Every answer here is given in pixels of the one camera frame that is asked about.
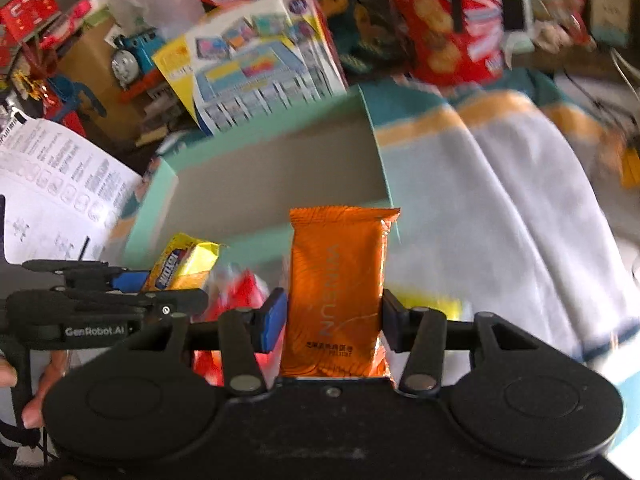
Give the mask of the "left hand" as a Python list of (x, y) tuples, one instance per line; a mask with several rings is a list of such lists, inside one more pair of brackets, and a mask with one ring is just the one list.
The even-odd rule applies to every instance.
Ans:
[[(29, 393), (32, 397), (22, 411), (22, 422), (26, 429), (44, 426), (43, 400), (54, 384), (66, 375), (68, 364), (70, 364), (70, 352), (67, 350), (49, 352), (46, 366), (43, 367), (38, 379), (33, 379), (29, 386)], [(17, 384), (17, 370), (9, 363), (4, 353), (1, 353), (1, 388), (14, 388)]]

